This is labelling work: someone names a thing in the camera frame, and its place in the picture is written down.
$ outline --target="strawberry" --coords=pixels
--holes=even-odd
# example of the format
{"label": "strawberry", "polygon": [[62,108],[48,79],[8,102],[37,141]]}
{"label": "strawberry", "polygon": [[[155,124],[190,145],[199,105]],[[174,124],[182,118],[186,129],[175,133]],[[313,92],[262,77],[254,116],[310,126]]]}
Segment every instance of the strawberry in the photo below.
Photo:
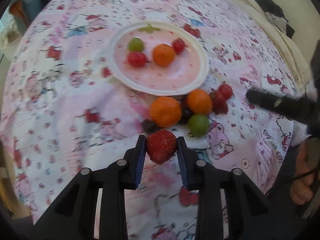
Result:
{"label": "strawberry", "polygon": [[214,91],[210,94],[212,101],[212,111],[215,113],[226,114],[228,112],[228,105],[220,91]]}
{"label": "strawberry", "polygon": [[177,138],[167,130],[155,132],[147,138],[147,153],[150,160],[157,164],[170,160],[177,147]]}

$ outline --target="bed sheet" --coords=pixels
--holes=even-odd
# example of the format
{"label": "bed sheet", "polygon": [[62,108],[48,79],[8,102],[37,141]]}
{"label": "bed sheet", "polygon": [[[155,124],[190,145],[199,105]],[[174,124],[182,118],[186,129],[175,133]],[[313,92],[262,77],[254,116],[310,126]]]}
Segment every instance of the bed sheet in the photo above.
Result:
{"label": "bed sheet", "polygon": [[[211,92],[222,82],[233,87],[228,114],[211,113],[205,137],[193,138],[183,125],[169,129],[204,160],[241,168],[266,192],[292,137],[304,139],[292,120],[246,101],[250,88],[293,97],[299,92],[272,41],[232,0],[52,0],[21,40],[1,113],[16,194],[34,222],[83,167],[105,168],[135,146],[155,97],[113,78],[105,49],[117,30],[147,19],[196,36],[210,65],[202,89]],[[193,194],[192,202],[184,199],[176,156],[163,165],[146,158],[139,189],[125,194],[129,238],[192,238]]]}

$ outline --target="mandarin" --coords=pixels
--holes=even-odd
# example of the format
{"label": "mandarin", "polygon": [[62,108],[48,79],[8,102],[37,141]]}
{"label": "mandarin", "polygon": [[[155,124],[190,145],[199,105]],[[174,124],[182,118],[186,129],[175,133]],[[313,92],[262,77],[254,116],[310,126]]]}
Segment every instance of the mandarin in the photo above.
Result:
{"label": "mandarin", "polygon": [[153,61],[161,67],[169,66],[175,57],[174,49],[165,43],[157,45],[153,50]]}
{"label": "mandarin", "polygon": [[209,114],[212,110],[212,101],[206,91],[193,90],[187,97],[187,105],[194,114]]}
{"label": "mandarin", "polygon": [[161,128],[175,125],[182,117],[182,110],[177,100],[159,97],[149,107],[151,119]]}

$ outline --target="white plate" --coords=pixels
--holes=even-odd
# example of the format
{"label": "white plate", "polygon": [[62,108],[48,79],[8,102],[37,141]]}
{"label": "white plate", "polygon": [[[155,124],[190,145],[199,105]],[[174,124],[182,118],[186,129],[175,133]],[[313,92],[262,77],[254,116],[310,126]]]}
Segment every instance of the white plate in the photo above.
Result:
{"label": "white plate", "polygon": [[[150,61],[142,68],[127,63],[127,45],[133,37],[145,43],[143,53]],[[153,48],[161,43],[171,44],[181,38],[186,49],[176,55],[168,67],[160,67],[152,60]],[[109,41],[107,59],[113,75],[128,87],[156,96],[184,95],[198,88],[209,73],[207,54],[196,37],[184,29],[164,22],[140,22],[118,31]]]}

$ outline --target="green leaf print on plate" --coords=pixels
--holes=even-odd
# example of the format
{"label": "green leaf print on plate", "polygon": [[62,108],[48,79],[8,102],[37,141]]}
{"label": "green leaf print on plate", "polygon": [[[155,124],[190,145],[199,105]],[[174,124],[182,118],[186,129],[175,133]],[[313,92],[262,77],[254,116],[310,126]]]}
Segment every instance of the green leaf print on plate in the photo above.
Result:
{"label": "green leaf print on plate", "polygon": [[153,27],[150,23],[147,24],[146,27],[139,28],[139,32],[146,32],[146,33],[154,33],[155,31],[160,31],[161,29]]}

